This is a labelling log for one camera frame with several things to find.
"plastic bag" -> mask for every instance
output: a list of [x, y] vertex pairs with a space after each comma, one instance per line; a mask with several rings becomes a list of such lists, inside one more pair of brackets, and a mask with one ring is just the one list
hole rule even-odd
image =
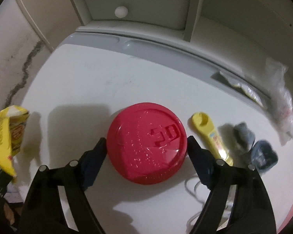
[[266, 59], [266, 76], [272, 101], [272, 115], [277, 126], [283, 132], [282, 144], [293, 138], [293, 102], [290, 91], [285, 87], [284, 75], [288, 68], [281, 62], [268, 57]]
[[0, 168], [16, 177], [13, 156], [21, 147], [29, 112], [20, 106], [12, 105], [0, 111]]

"red lid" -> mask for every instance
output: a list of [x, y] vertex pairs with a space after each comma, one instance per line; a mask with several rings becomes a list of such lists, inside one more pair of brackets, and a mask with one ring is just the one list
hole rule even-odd
[[107, 152], [115, 169], [138, 184], [156, 184], [174, 175], [187, 152], [187, 135], [178, 117], [154, 103], [123, 110], [107, 134]]

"yellow snack package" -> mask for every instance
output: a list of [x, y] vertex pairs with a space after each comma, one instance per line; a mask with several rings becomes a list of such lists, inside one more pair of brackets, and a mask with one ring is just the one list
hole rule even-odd
[[13, 177], [12, 157], [20, 151], [28, 117], [29, 112], [17, 105], [0, 111], [0, 168]]

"wall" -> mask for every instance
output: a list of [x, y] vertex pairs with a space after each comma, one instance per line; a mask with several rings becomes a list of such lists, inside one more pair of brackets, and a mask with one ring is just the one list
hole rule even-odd
[[21, 104], [49, 55], [16, 1], [4, 0], [0, 6], [0, 110]]
[[80, 26], [70, 0], [16, 1], [28, 22], [51, 50]]
[[287, 65], [293, 79], [291, 0], [204, 0], [201, 15], [257, 43]]

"white tabletop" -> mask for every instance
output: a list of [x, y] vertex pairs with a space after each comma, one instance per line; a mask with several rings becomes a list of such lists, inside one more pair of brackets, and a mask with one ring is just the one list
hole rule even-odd
[[[245, 121], [256, 139], [266, 139], [279, 162], [263, 175], [277, 228], [293, 204], [293, 140], [281, 147], [270, 121], [241, 100], [171, 68], [126, 54], [97, 48], [63, 45], [42, 67], [24, 99], [32, 113], [23, 151], [15, 158], [18, 187], [26, 198], [41, 164], [66, 165], [105, 137], [116, 114], [139, 102], [154, 102], [174, 112], [187, 135], [188, 119], [206, 112], [216, 127]], [[195, 174], [189, 159], [180, 171], [160, 184], [143, 186], [122, 178], [106, 158], [86, 196], [107, 234], [186, 233], [187, 221], [201, 204], [186, 193], [184, 182]], [[198, 197], [207, 199], [204, 186]], [[73, 226], [67, 202], [64, 213]]]

